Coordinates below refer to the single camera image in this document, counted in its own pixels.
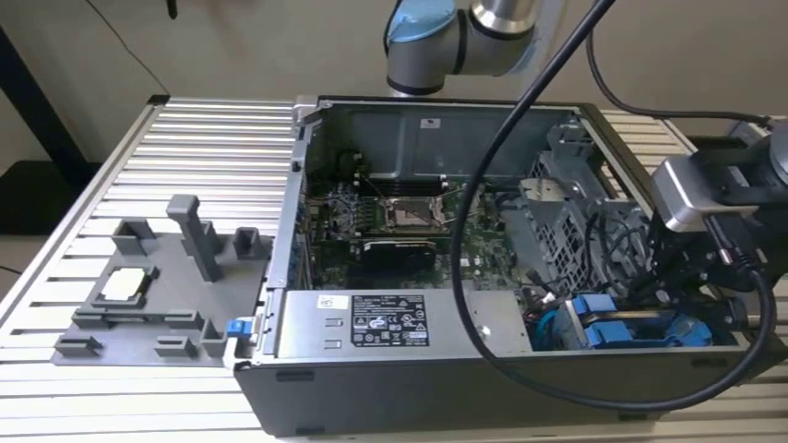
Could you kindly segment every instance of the barcode sticker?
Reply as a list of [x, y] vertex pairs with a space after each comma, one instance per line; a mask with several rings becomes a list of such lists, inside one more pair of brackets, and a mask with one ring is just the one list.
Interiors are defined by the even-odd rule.
[[347, 309], [350, 297], [347, 295], [318, 295], [318, 309]]

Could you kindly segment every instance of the wire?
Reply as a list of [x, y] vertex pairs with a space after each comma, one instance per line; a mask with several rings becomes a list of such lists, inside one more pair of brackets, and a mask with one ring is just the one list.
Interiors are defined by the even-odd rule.
[[390, 15], [390, 20], [386, 22], [386, 29], [383, 30], [383, 52], [388, 56], [390, 54], [390, 30], [392, 29], [392, 20], [395, 19], [396, 10], [399, 9], [403, 0], [396, 0], [394, 4], [392, 14]]
[[107, 20], [107, 17], [102, 13], [102, 11], [96, 7], [96, 5], [94, 5], [94, 2], [91, 0], [86, 0], [86, 3], [90, 5], [90, 7], [92, 8], [92, 10], [96, 11], [96, 14], [99, 15], [99, 17], [104, 21], [104, 24], [107, 25], [107, 27], [110, 28], [110, 30], [112, 31], [112, 33], [115, 34], [115, 36], [118, 37], [119, 42], [123, 45], [123, 49], [126, 49], [126, 52], [135, 58], [135, 60], [138, 60], [139, 65], [143, 66], [143, 69], [146, 69], [146, 71], [148, 71], [148, 74], [151, 74], [151, 77], [154, 78], [154, 80], [156, 81], [156, 83], [159, 83], [159, 86], [162, 87], [162, 90], [170, 95], [170, 90], [164, 86], [164, 83], [162, 83], [162, 80], [159, 80], [159, 77], [156, 76], [156, 74], [152, 72], [152, 70], [148, 68], [148, 66], [139, 59], [138, 55], [135, 54], [135, 52], [132, 51], [132, 49], [128, 47], [128, 44], [126, 44], [126, 41], [123, 40], [123, 37], [120, 36], [119, 32], [116, 31], [115, 27], [110, 23], [110, 20]]
[[588, 67], [591, 68], [591, 76], [594, 76], [594, 81], [596, 82], [596, 86], [600, 88], [604, 97], [619, 109], [627, 111], [630, 114], [647, 115], [648, 117], [656, 118], [659, 120], [670, 118], [715, 118], [724, 120], [739, 120], [743, 122], [755, 123], [756, 125], [764, 126], [767, 128], [771, 127], [770, 122], [772, 118], [770, 116], [758, 114], [744, 114], [726, 111], [660, 111], [656, 109], [639, 108], [631, 104], [627, 104], [620, 100], [619, 97], [616, 97], [616, 94], [604, 82], [603, 73], [600, 72], [600, 66], [598, 64], [596, 54], [594, 51], [594, 32], [588, 34], [587, 39], [587, 58]]
[[578, 289], [590, 289], [588, 286], [591, 285], [591, 278], [594, 276], [594, 265], [591, 264], [591, 230], [594, 229], [594, 224], [600, 218], [599, 212], [595, 212], [587, 221], [587, 228], [583, 237], [583, 261], [587, 265], [587, 276], [583, 279], [583, 284], [578, 287]]
[[23, 275], [23, 272], [20, 270], [16, 270], [15, 268], [10, 268], [8, 266], [0, 265], [0, 269], [11, 272], [12, 274]]
[[524, 385], [530, 389], [550, 397], [555, 397], [560, 400], [571, 401], [584, 406], [602, 408], [606, 410], [635, 413], [651, 413], [683, 409], [714, 398], [726, 389], [728, 389], [739, 381], [742, 381], [748, 370], [752, 368], [754, 364], [760, 358], [763, 352], [767, 349], [770, 334], [775, 328], [776, 321], [775, 294], [762, 272], [754, 270], [748, 273], [748, 276], [751, 277], [759, 292], [759, 301], [762, 308], [762, 323], [759, 326], [759, 336], [756, 341], [748, 347], [748, 351], [746, 352], [744, 357], [736, 363], [731, 372], [728, 372], [718, 381], [715, 381], [706, 388], [699, 389], [695, 392], [683, 395], [682, 397], [675, 397], [660, 401], [614, 401], [608, 399], [588, 397], [575, 392], [570, 392], [554, 386], [546, 385], [538, 382], [536, 380], [526, 377], [516, 370], [514, 370], [514, 368], [510, 365], [504, 364], [502, 360], [499, 360], [499, 358], [491, 352], [487, 344], [482, 340], [482, 337], [479, 336], [479, 332], [476, 330], [476, 325], [468, 310], [468, 303], [466, 301], [466, 293], [463, 291], [462, 285], [462, 268], [459, 265], [459, 260], [462, 257], [463, 228], [466, 226], [466, 222], [468, 219], [468, 212], [471, 210], [475, 192], [479, 188], [479, 184], [482, 183], [484, 172], [487, 171], [491, 165], [492, 158], [495, 157], [498, 150], [502, 148], [504, 142], [507, 141], [507, 137], [511, 134], [512, 129], [518, 124], [520, 118], [534, 105], [539, 95], [544, 91], [551, 80], [555, 78], [558, 71], [567, 63], [567, 60], [570, 59], [572, 53], [580, 46], [584, 38], [591, 33], [594, 26], [599, 23], [600, 19], [604, 16], [604, 13], [615, 3], [616, 0], [599, 0], [594, 4], [594, 6], [587, 12], [587, 15], [580, 21], [576, 29], [574, 30], [570, 38], [564, 42], [564, 45], [555, 53], [554, 58], [551, 59], [548, 65], [544, 67], [544, 70], [539, 74], [538, 79], [535, 80], [524, 95], [519, 99], [518, 104], [515, 105], [515, 108], [512, 109], [512, 112], [507, 117], [507, 120], [502, 124], [502, 127], [487, 149], [484, 158], [479, 163], [479, 167], [476, 168], [472, 179], [466, 187], [466, 192], [463, 194], [462, 204], [459, 208], [459, 218], [455, 225], [456, 229], [452, 232], [450, 260], [452, 270], [452, 290], [455, 295], [455, 302], [458, 304], [459, 317], [463, 324], [463, 328], [466, 329], [466, 333], [468, 335], [474, 347], [482, 354], [482, 357], [491, 365], [491, 367], [495, 370], [498, 370], [498, 372], [510, 380], [515, 381], [516, 383]]

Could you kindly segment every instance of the power supply label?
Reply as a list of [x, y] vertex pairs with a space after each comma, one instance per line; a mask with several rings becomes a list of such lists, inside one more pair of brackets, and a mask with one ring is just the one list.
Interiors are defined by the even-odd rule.
[[423, 295], [354, 295], [355, 346], [430, 346]]

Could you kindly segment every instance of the metal slotted table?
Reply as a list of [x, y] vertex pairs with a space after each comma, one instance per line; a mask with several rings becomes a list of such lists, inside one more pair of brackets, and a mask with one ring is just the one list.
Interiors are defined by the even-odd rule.
[[[171, 99], [150, 104], [24, 275], [0, 302], [0, 437], [20, 441], [274, 441], [226, 368], [78, 367], [50, 363], [88, 297], [123, 217], [176, 232], [166, 206], [195, 194], [220, 233], [274, 235], [294, 142], [291, 102]], [[692, 145], [671, 123], [606, 112], [652, 172]], [[778, 286], [788, 338], [788, 281]], [[655, 424], [356, 436], [359, 441], [766, 442], [788, 438], [788, 365]]]

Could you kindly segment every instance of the white label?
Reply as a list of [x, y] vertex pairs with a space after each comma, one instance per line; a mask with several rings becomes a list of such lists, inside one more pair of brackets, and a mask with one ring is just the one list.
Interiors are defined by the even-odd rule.
[[348, 305], [347, 295], [318, 295], [318, 309], [347, 309]]
[[440, 129], [442, 119], [440, 118], [423, 118], [422, 128], [423, 129]]

